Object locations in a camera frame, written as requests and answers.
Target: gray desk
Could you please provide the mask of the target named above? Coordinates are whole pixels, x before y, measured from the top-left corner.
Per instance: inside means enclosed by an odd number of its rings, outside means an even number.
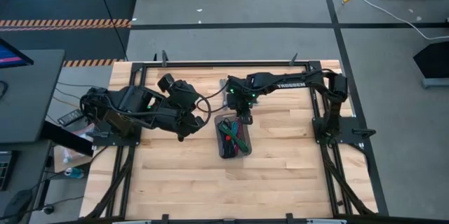
[[[0,69],[9,85],[0,100],[0,149],[17,150],[18,158],[7,191],[0,192],[0,216],[14,194],[47,178],[44,173],[51,141],[92,156],[92,144],[47,121],[45,117],[64,61],[61,50],[23,51],[34,65]],[[48,181],[33,191],[29,209],[43,205]],[[21,223],[28,223],[31,214]]]

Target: computer monitor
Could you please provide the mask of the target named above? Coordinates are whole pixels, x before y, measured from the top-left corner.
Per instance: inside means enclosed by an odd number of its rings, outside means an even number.
[[[33,65],[33,60],[0,39],[0,68]]]

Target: wooden table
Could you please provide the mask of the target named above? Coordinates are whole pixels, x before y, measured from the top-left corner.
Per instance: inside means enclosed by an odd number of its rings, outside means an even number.
[[[114,64],[110,90],[128,85],[131,64]],[[337,60],[322,60],[321,65],[341,72]],[[160,91],[157,81],[171,73],[175,80],[183,79],[199,93],[210,95],[228,74],[246,77],[256,72],[301,71],[301,67],[160,67],[148,70],[146,87]],[[222,95],[210,99],[212,109],[221,107],[222,99]],[[220,111],[213,117],[233,112]],[[195,114],[206,117],[202,112]],[[253,152],[242,159],[218,156],[213,123],[183,143],[174,133],[143,129],[135,151],[126,219],[160,220],[164,213],[170,219],[285,218],[286,213],[295,218],[331,217],[323,161],[311,126],[309,90],[283,89],[262,95],[252,114],[254,123],[248,129]],[[348,99],[342,116],[351,114]],[[348,184],[368,208],[377,211],[363,154],[344,144],[340,153]],[[115,154],[116,148],[109,147],[92,164],[80,216],[89,213],[109,187]],[[341,199],[340,188],[334,184]],[[120,188],[117,195],[121,197]]]

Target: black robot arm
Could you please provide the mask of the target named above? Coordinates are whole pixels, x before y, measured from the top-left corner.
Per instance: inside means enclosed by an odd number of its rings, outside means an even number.
[[[329,87],[323,78],[329,79]],[[339,116],[342,103],[347,99],[347,78],[330,70],[273,75],[268,72],[249,74],[245,79],[228,76],[227,103],[244,124],[252,124],[250,108],[259,95],[267,95],[280,88],[315,88],[329,103],[330,109],[324,114],[323,133],[331,136],[340,130]]]
[[[83,114],[93,121],[105,121],[112,133],[127,138],[134,125],[147,129],[160,128],[176,133],[179,141],[197,132],[205,122],[195,117],[195,101],[200,98],[194,87],[186,81],[175,81],[166,74],[158,82],[168,97],[144,86],[127,86],[120,91],[91,88],[81,97]]]

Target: gray floor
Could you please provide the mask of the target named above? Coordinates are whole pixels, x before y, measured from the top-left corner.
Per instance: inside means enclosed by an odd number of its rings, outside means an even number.
[[[449,0],[369,0],[406,20],[443,22]],[[333,0],[341,23],[396,22],[360,0],[342,6]],[[329,23],[325,0],[138,0],[133,24],[230,22]],[[447,29],[424,29],[429,36]],[[424,90],[413,56],[428,41],[412,29],[342,30],[368,126],[389,212],[392,216],[449,219],[449,147],[445,126],[449,88]],[[128,57],[151,60],[166,50],[170,60],[340,59],[332,29],[135,30]],[[107,86],[111,67],[64,68],[60,81]],[[86,88],[60,87],[80,96]],[[77,100],[56,93],[58,98]],[[72,107],[53,102],[49,115]],[[83,194],[82,180],[52,183],[48,201]],[[33,223],[73,220],[81,202],[58,207],[54,216],[35,213]]]

